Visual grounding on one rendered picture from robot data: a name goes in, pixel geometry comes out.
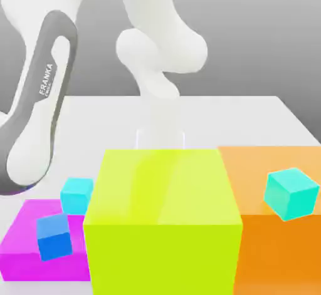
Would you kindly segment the small cyan cube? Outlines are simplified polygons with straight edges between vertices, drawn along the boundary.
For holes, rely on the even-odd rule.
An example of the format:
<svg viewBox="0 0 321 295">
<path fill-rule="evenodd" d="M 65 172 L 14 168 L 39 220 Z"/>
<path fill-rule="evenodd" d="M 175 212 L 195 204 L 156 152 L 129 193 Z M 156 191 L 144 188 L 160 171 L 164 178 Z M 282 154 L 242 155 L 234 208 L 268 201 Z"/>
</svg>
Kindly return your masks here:
<svg viewBox="0 0 321 295">
<path fill-rule="evenodd" d="M 93 192 L 93 179 L 70 177 L 61 192 L 62 211 L 69 215 L 85 215 Z"/>
</svg>

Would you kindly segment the small turquoise cube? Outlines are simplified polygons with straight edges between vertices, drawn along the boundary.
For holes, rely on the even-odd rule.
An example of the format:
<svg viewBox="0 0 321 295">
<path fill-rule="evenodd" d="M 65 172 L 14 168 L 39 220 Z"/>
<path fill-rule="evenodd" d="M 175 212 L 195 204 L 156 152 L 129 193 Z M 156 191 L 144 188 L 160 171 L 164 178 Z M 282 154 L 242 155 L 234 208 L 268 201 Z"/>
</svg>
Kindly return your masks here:
<svg viewBox="0 0 321 295">
<path fill-rule="evenodd" d="M 299 168 L 270 172 L 263 200 L 281 220 L 313 214 L 320 185 Z"/>
</svg>

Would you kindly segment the small blue cube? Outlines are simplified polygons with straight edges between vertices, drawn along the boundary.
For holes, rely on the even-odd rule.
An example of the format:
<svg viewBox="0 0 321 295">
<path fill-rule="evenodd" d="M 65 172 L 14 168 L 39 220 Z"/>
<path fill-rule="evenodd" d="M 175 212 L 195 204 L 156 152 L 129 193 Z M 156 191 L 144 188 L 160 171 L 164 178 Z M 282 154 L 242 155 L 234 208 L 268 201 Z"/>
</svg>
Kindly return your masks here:
<svg viewBox="0 0 321 295">
<path fill-rule="evenodd" d="M 73 254 L 66 214 L 55 214 L 36 220 L 36 238 L 42 261 Z"/>
</svg>

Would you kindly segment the large lime box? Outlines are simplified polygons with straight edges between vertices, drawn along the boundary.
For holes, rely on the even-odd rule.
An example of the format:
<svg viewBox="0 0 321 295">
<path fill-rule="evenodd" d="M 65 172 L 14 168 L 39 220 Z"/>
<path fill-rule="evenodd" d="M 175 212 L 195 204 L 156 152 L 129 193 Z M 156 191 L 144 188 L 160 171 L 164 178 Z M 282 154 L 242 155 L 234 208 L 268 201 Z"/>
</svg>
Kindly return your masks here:
<svg viewBox="0 0 321 295">
<path fill-rule="evenodd" d="M 233 295 L 243 222 L 217 149 L 107 150 L 83 227 L 93 295 Z"/>
</svg>

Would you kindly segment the large orange box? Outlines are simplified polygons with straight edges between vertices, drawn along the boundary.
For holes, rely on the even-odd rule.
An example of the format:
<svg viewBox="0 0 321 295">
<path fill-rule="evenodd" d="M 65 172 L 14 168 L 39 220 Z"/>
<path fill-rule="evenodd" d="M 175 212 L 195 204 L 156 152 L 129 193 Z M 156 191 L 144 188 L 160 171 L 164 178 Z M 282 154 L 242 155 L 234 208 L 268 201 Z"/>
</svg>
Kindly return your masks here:
<svg viewBox="0 0 321 295">
<path fill-rule="evenodd" d="M 264 202 L 270 172 L 296 167 L 321 187 L 321 147 L 220 147 L 243 220 L 234 295 L 321 295 L 321 192 L 284 222 Z"/>
</svg>

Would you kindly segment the large magenta box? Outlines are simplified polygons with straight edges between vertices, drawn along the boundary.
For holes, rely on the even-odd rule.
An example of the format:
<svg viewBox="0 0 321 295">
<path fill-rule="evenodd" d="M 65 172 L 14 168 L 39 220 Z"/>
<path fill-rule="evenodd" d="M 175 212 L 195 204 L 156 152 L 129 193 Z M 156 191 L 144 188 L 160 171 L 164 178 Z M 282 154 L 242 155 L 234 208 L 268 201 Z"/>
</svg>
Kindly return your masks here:
<svg viewBox="0 0 321 295">
<path fill-rule="evenodd" d="M 42 261 L 36 220 L 63 213 L 58 199 L 24 201 L 0 242 L 0 273 L 5 281 L 89 281 L 83 215 L 68 215 L 73 254 Z"/>
</svg>

